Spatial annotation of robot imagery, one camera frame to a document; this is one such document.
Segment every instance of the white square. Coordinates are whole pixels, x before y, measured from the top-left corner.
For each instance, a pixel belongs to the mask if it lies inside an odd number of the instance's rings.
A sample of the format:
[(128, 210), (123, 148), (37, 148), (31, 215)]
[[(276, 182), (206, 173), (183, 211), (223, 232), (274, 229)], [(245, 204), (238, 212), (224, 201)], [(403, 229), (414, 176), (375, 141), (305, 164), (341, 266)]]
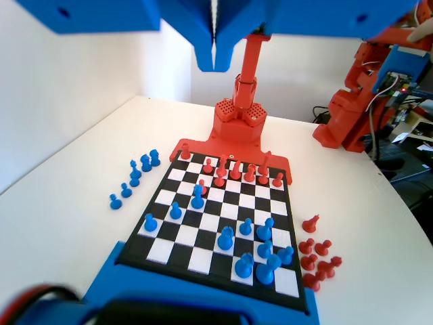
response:
[(239, 207), (230, 203), (223, 203), (221, 207), (221, 217), (237, 220), (237, 211)]
[(196, 162), (190, 162), (187, 167), (187, 171), (190, 173), (200, 174), (200, 171), (202, 171), (202, 164), (198, 164)]
[(194, 247), (189, 259), (188, 270), (209, 274), (210, 262), (212, 262), (212, 251)]
[(176, 192), (171, 192), (167, 190), (160, 190), (158, 196), (155, 199), (155, 203), (171, 205), (173, 199), (175, 198)]
[(248, 234), (247, 236), (245, 236), (245, 235), (241, 234), (241, 231), (239, 229), (240, 225), (243, 224), (243, 223), (244, 222), (240, 221), (240, 220), (236, 221), (236, 233), (235, 233), (235, 237), (243, 238), (243, 239), (246, 239), (246, 240), (254, 240), (254, 225), (251, 224), (251, 232), (250, 232), (250, 234)]
[(256, 197), (253, 195), (240, 194), (239, 195), (239, 206), (245, 208), (256, 208)]
[(285, 202), (271, 200), (271, 212), (276, 215), (287, 215), (287, 206)]
[(241, 192), (241, 182), (240, 181), (232, 181), (231, 179), (227, 180), (227, 184), (225, 186), (225, 190), (229, 192), (240, 193)]
[(193, 183), (182, 181), (181, 185), (179, 185), (179, 188), (177, 189), (177, 193), (191, 196), (194, 192), (194, 186), (195, 184)]
[(208, 200), (215, 202), (224, 201), (224, 190), (220, 188), (210, 188), (208, 194)]
[(156, 238), (146, 259), (153, 262), (166, 264), (174, 244), (175, 243), (170, 240)]
[(276, 247), (287, 247), (291, 246), (290, 233), (287, 230), (281, 230), (277, 228), (271, 228), (272, 231), (272, 243)]
[(177, 244), (183, 244), (186, 246), (193, 247), (196, 242), (198, 229), (190, 227), (188, 225), (181, 225), (177, 233), (175, 242)]
[(218, 232), (218, 223), (219, 217), (217, 215), (203, 213), (199, 228), (210, 232)]
[(256, 197), (271, 199), (271, 189), (264, 186), (256, 186)]
[(181, 181), (183, 176), (185, 176), (186, 171), (181, 171), (180, 169), (173, 168), (168, 174), (168, 179), (174, 179), (175, 181)]
[(235, 264), (239, 260), (240, 260), (240, 257), (233, 256), (233, 261), (232, 261), (232, 264), (231, 264), (231, 276), (230, 276), (230, 280), (236, 281), (236, 282), (239, 282), (239, 283), (243, 283), (243, 284), (247, 284), (248, 286), (252, 286), (252, 277), (253, 277), (253, 273), (254, 273), (252, 270), (251, 270), (250, 276), (248, 276), (247, 278), (244, 278), (244, 279), (241, 278), (241, 277), (239, 277), (236, 274)]
[(275, 275), (275, 291), (299, 298), (295, 271), (278, 267), (273, 273)]

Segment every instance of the red pawn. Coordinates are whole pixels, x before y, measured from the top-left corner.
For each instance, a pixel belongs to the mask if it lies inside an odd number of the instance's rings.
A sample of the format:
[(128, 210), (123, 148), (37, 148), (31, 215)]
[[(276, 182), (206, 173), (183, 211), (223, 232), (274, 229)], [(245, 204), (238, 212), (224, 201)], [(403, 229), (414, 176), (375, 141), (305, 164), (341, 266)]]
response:
[(324, 271), (317, 271), (315, 276), (311, 273), (307, 273), (302, 279), (304, 280), (304, 286), (313, 289), (316, 293), (320, 290), (320, 281), (326, 279), (326, 273)]
[(300, 242), (299, 250), (302, 254), (310, 254), (313, 250), (314, 239), (309, 238), (306, 242)]
[(326, 272), (328, 278), (333, 278), (336, 275), (334, 268), (339, 267), (341, 263), (343, 263), (342, 258), (335, 256), (331, 258), (331, 263), (320, 261), (319, 264), (317, 264), (317, 269)]
[(281, 187), (281, 185), (283, 185), (283, 182), (281, 181), (282, 179), (283, 173), (278, 173), (277, 178), (272, 181), (272, 185), (274, 185), (276, 188)]
[(320, 242), (318, 242), (315, 246), (314, 246), (314, 250), (316, 251), (317, 254), (319, 254), (320, 256), (326, 256), (327, 255), (327, 249), (329, 247), (331, 247), (332, 243), (331, 240), (325, 240), (323, 242), (323, 244), (321, 244)]
[(210, 158), (206, 159), (206, 166), (203, 167), (203, 171), (207, 174), (212, 173), (214, 170), (214, 167), (210, 166)]
[(191, 152), (189, 152), (189, 145), (188, 144), (183, 144), (182, 145), (181, 158), (185, 159), (185, 160), (188, 160), (190, 156), (191, 156)]
[(316, 231), (316, 223), (319, 220), (319, 215), (315, 215), (312, 219), (302, 222), (302, 228), (310, 234)]
[(307, 271), (313, 271), (315, 262), (317, 261), (317, 255), (311, 254), (310, 256), (304, 256), (300, 259), (300, 266)]

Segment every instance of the blue pawn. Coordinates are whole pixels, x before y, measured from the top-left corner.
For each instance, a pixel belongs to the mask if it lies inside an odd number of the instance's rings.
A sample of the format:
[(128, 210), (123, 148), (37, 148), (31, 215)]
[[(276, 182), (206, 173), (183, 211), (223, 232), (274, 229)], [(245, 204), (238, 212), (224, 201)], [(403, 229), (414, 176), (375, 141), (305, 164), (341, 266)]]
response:
[(218, 246), (223, 251), (228, 251), (233, 245), (233, 229), (231, 227), (224, 227), (221, 235), (218, 237)]
[(204, 206), (202, 198), (203, 187), (201, 185), (194, 186), (194, 198), (191, 200), (191, 205), (195, 209), (201, 209)]
[(281, 266), (281, 259), (278, 255), (272, 254), (265, 264), (259, 264), (256, 268), (256, 277), (261, 284), (268, 285), (273, 282), (273, 272)]
[(137, 169), (137, 163), (134, 160), (131, 160), (131, 162), (129, 164), (133, 168), (133, 171), (132, 171), (131, 174), (129, 174), (129, 176), (131, 176), (131, 178), (137, 178), (137, 179), (139, 179), (141, 177), (141, 171), (139, 171)]
[(252, 273), (252, 266), (254, 264), (254, 259), (251, 253), (244, 253), (241, 259), (235, 264), (235, 272), (240, 278), (247, 278)]
[(127, 188), (126, 183), (122, 183), (121, 186), (122, 186), (122, 192), (120, 193), (120, 195), (122, 195), (122, 197), (128, 198), (129, 196), (133, 195), (132, 189)]
[(158, 223), (156, 222), (154, 216), (151, 213), (148, 213), (145, 218), (146, 221), (144, 222), (144, 229), (147, 232), (153, 232), (158, 227)]
[(119, 200), (115, 194), (110, 195), (110, 208), (113, 210), (117, 210), (122, 206), (122, 201)]
[(142, 171), (148, 172), (148, 171), (152, 170), (152, 166), (150, 165), (150, 161), (149, 160), (150, 160), (150, 158), (149, 158), (149, 156), (147, 154), (144, 154), (143, 156), (141, 156), (140, 161), (143, 164), (141, 166), (141, 170)]
[(272, 226), (273, 226), (273, 219), (272, 218), (266, 219), (265, 225), (261, 225), (260, 227), (257, 228), (257, 236), (263, 241), (271, 239)]
[(182, 210), (179, 208), (179, 203), (173, 202), (171, 205), (170, 217), (178, 219), (182, 216)]
[(246, 218), (245, 222), (239, 226), (239, 231), (244, 236), (248, 236), (249, 234), (251, 234), (251, 219), (250, 218)]
[(292, 262), (293, 253), (294, 249), (290, 246), (280, 249), (277, 254), (278, 257), (281, 259), (281, 264), (290, 265)]
[(156, 151), (156, 149), (150, 150), (149, 155), (150, 155), (150, 158), (152, 158), (152, 160), (150, 161), (150, 164), (153, 167), (157, 167), (157, 166), (161, 165), (161, 161), (159, 160), (160, 154), (158, 153), (158, 151)]
[(267, 240), (264, 244), (260, 244), (257, 247), (258, 256), (260, 256), (262, 259), (267, 259), (271, 254), (271, 248), (272, 242), (270, 240)]

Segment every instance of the black square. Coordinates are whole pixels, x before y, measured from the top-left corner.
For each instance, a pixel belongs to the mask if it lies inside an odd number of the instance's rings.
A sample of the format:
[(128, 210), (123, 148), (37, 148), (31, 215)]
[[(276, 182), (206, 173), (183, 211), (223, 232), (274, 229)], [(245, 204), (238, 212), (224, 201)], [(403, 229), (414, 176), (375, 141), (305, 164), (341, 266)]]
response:
[(233, 192), (224, 192), (224, 203), (230, 203), (234, 205), (239, 205), (239, 193), (233, 193)]
[(157, 237), (174, 242), (176, 240), (177, 233), (179, 232), (179, 228), (180, 225), (177, 223), (163, 222)]
[(215, 241), (217, 240), (216, 234), (216, 232), (209, 232), (208, 230), (199, 229), (194, 247), (200, 247), (213, 251)]

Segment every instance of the captured blue piece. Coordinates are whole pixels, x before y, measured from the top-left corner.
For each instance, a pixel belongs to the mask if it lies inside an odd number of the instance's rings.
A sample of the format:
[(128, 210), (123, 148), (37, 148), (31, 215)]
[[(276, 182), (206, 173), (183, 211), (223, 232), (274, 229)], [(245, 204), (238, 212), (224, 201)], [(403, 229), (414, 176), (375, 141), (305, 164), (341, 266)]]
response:
[(278, 257), (281, 259), (281, 264), (290, 265), (292, 263), (294, 249), (293, 247), (287, 246), (278, 251)]
[(241, 232), (241, 234), (243, 234), (244, 236), (248, 236), (249, 234), (251, 234), (251, 219), (250, 218), (246, 218), (244, 223), (242, 223), (239, 226), (239, 231)]
[(156, 149), (150, 150), (149, 155), (151, 158), (150, 161), (151, 166), (157, 167), (161, 165), (161, 161), (159, 159), (160, 154), (158, 153), (158, 151), (156, 151)]
[(262, 259), (267, 259), (269, 255), (272, 254), (271, 249), (272, 249), (272, 242), (270, 240), (267, 240), (266, 242), (260, 244), (257, 247), (257, 254)]
[(154, 216), (151, 213), (148, 213), (145, 216), (144, 230), (147, 232), (153, 232), (157, 227), (158, 227), (158, 223), (154, 219)]
[(122, 195), (123, 198), (128, 198), (129, 196), (133, 195), (132, 189), (128, 188), (126, 183), (122, 183), (122, 192), (120, 195)]
[(137, 169), (137, 163), (135, 162), (135, 160), (131, 160), (130, 165), (133, 168), (133, 171), (131, 174), (129, 174), (129, 176), (131, 176), (131, 178), (139, 179), (141, 177), (141, 171)]
[(202, 198), (203, 187), (201, 185), (194, 186), (194, 198), (191, 200), (191, 205), (195, 209), (201, 209), (204, 206), (204, 200)]
[(224, 227), (221, 235), (218, 237), (218, 246), (223, 251), (228, 251), (233, 245), (233, 228)]
[(182, 216), (182, 210), (179, 208), (179, 203), (173, 202), (171, 205), (170, 217), (178, 219)]
[(141, 156), (140, 161), (143, 164), (141, 166), (142, 171), (147, 173), (148, 171), (152, 170), (152, 166), (150, 164), (150, 158), (147, 154), (144, 154), (143, 156)]
[(244, 253), (241, 259), (235, 264), (235, 272), (240, 278), (247, 278), (252, 273), (252, 266), (254, 265), (254, 259), (251, 253)]
[(273, 272), (281, 266), (281, 259), (276, 254), (272, 254), (266, 264), (259, 264), (256, 268), (256, 277), (261, 284), (268, 285), (273, 282)]
[(271, 239), (272, 227), (273, 227), (273, 219), (272, 218), (266, 219), (265, 225), (261, 225), (260, 227), (257, 228), (257, 236), (263, 241)]
[(110, 195), (110, 208), (113, 210), (117, 210), (122, 206), (122, 201), (119, 200), (115, 194)]

